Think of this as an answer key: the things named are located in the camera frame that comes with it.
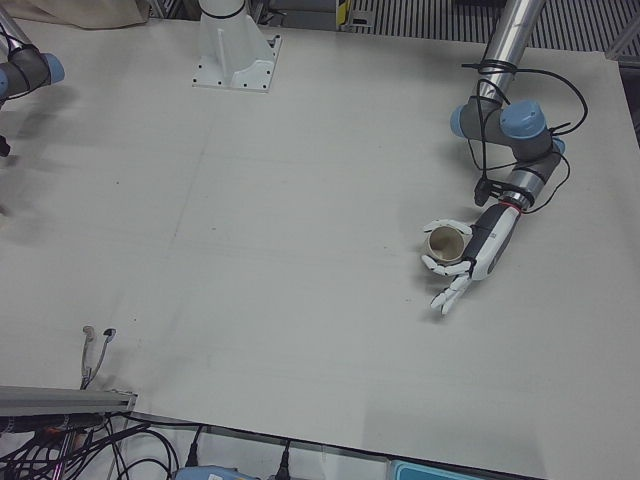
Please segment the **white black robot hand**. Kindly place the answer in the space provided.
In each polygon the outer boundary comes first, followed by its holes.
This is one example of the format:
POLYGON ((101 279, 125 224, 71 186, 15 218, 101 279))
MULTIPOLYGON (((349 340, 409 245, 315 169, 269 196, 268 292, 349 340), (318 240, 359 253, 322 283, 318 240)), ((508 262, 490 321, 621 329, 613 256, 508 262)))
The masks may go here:
POLYGON ((490 275, 520 216, 520 209, 499 202, 472 224, 438 219, 424 226, 423 264, 434 274, 451 279, 431 300, 432 309, 447 314, 472 283, 490 275))

